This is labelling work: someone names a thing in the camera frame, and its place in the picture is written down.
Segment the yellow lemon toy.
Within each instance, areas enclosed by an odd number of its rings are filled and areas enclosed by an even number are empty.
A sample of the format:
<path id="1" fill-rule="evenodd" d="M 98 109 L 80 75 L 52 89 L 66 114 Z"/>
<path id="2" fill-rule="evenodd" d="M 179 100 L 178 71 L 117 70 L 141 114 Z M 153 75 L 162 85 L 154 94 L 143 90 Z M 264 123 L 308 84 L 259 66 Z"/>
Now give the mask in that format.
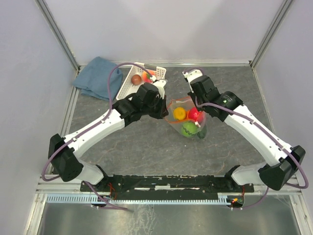
<path id="1" fill-rule="evenodd" d="M 187 112 L 184 108 L 177 107 L 173 111 L 173 116 L 174 116 L 175 120 L 184 120 L 184 119 L 186 119 Z"/>

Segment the clear zip top bag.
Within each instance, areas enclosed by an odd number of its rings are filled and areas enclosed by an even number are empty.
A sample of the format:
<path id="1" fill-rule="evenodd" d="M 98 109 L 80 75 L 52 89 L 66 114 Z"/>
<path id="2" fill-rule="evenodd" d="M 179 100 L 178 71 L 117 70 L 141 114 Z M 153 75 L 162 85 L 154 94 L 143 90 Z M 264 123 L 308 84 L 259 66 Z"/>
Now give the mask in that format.
<path id="1" fill-rule="evenodd" d="M 175 108 L 177 107 L 182 107 L 186 110 L 187 112 L 187 116 L 186 119 L 184 120 L 175 120 L 174 116 L 173 116 L 173 111 Z M 196 126 L 198 127 L 198 132 L 201 131 L 202 129 L 206 129 L 207 130 L 207 126 L 206 126 L 206 114 L 204 111 L 203 115 L 204 115 L 204 119 L 202 123 L 198 123 L 198 122 L 194 122 L 193 120 L 188 119 L 188 112 L 191 108 L 195 107 L 193 100 L 191 97 L 187 96 L 184 98 L 180 98 L 180 99 L 171 99 L 169 105 L 167 106 L 167 110 L 169 112 L 169 115 L 167 117 L 165 117 L 165 120 L 168 124 L 170 124 L 179 134 L 180 133 L 180 128 L 181 126 L 185 123 L 185 122 L 193 122 L 196 124 Z M 195 134 L 192 137 L 189 137 L 189 139 L 194 139 L 194 140 L 200 140 L 197 137 L 197 134 Z"/>

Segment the red pomegranate toy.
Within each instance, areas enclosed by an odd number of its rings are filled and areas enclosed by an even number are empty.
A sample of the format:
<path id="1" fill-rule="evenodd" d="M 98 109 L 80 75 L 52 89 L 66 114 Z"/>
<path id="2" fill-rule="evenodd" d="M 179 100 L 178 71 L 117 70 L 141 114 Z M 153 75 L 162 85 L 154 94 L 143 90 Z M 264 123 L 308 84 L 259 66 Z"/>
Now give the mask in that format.
<path id="1" fill-rule="evenodd" d="M 193 107 L 188 112 L 188 119 L 193 120 L 194 122 L 202 123 L 204 115 L 202 111 L 198 111 L 196 107 Z"/>

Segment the peach fruit toy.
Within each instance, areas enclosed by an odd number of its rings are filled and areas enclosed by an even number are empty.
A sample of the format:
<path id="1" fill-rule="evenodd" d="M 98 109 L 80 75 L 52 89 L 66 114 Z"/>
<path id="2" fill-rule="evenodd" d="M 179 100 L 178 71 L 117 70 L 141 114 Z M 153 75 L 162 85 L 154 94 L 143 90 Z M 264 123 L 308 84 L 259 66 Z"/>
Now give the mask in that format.
<path id="1" fill-rule="evenodd" d="M 155 75 L 155 72 L 153 70 L 148 70 L 148 72 L 150 73 L 150 75 Z M 141 78 L 143 82 L 153 83 L 151 76 L 149 76 L 146 71 L 143 71 Z"/>

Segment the white plastic basket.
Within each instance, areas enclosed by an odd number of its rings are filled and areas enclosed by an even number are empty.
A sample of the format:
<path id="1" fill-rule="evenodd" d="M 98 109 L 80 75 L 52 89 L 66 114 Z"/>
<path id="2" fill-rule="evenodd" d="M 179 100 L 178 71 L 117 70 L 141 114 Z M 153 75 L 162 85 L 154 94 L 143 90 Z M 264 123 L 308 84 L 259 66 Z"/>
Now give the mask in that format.
<path id="1" fill-rule="evenodd" d="M 137 86 L 133 85 L 131 83 L 131 77 L 134 76 L 135 74 L 142 76 L 143 71 L 146 71 L 149 74 L 149 76 L 151 76 L 151 79 L 153 80 L 153 82 L 155 82 L 156 80 L 165 79 L 166 68 L 153 66 L 150 64 L 144 64 L 144 63 L 140 63 L 140 62 L 135 62 L 135 64 L 139 65 L 139 67 L 132 65 L 126 79 L 124 80 L 124 82 L 123 82 L 123 84 L 122 84 L 122 86 L 121 86 L 121 88 L 120 88 L 120 90 L 116 96 L 116 100 L 123 99 L 130 94 L 136 93 L 139 86 L 145 83 L 145 82 L 141 81 L 141 83 L 139 85 L 137 85 Z M 154 71 L 155 75 L 150 75 L 148 70 Z"/>

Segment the brown kiwi toy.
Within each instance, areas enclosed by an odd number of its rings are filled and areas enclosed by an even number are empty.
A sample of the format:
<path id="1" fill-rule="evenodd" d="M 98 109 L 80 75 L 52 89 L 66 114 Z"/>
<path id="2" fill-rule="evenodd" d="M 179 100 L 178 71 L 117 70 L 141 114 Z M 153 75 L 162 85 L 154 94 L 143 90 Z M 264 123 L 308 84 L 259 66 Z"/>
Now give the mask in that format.
<path id="1" fill-rule="evenodd" d="M 142 81 L 142 78 L 138 74 L 135 74 L 134 76 L 131 77 L 131 83 L 135 86 L 139 85 L 141 81 Z"/>

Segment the green watermelon toy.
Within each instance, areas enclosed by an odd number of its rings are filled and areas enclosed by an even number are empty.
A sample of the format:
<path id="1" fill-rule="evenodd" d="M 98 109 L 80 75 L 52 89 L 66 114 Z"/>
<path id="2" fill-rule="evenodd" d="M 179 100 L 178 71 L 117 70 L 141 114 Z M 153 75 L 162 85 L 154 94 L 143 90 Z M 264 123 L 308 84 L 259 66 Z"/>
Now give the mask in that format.
<path id="1" fill-rule="evenodd" d="M 185 122 L 181 128 L 180 133 L 185 137 L 192 137 L 198 132 L 198 127 L 193 122 Z"/>

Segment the dark green avocado toy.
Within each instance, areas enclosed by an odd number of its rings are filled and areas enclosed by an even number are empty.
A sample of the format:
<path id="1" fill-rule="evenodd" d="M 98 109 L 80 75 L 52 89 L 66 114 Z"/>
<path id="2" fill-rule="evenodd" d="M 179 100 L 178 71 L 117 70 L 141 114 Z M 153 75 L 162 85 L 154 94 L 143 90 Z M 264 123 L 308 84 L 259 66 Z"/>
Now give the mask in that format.
<path id="1" fill-rule="evenodd" d="M 199 131 L 197 133 L 197 137 L 202 140 L 206 137 L 206 134 L 207 134 L 207 130 L 206 129 L 202 129 L 201 131 Z"/>

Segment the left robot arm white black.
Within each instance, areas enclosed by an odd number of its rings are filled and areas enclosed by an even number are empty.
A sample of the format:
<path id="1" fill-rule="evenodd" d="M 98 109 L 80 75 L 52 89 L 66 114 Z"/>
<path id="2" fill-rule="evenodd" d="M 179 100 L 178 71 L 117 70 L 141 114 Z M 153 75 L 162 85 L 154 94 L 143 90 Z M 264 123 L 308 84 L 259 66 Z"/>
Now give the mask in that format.
<path id="1" fill-rule="evenodd" d="M 61 137 L 50 138 L 48 159 L 63 182 L 73 179 L 89 182 L 96 190 L 108 186 L 106 173 L 101 167 L 88 164 L 81 156 L 106 136 L 127 127 L 142 116 L 163 119 L 166 108 L 165 80 L 144 83 L 136 93 L 116 101 L 101 117 L 80 130 Z"/>

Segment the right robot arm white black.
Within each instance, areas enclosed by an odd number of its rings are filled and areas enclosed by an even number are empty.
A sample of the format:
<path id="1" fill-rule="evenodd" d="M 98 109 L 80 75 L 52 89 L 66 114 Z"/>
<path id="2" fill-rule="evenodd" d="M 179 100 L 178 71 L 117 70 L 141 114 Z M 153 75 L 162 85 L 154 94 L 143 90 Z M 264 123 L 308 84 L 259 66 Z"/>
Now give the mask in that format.
<path id="1" fill-rule="evenodd" d="M 236 191 L 246 184 L 265 184 L 280 190 L 301 168 L 306 151 L 291 146 L 266 128 L 234 93 L 219 93 L 213 81 L 200 70 L 185 72 L 184 79 L 190 87 L 189 96 L 196 108 L 218 118 L 241 134 L 263 157 L 263 163 L 235 166 L 224 185 Z"/>

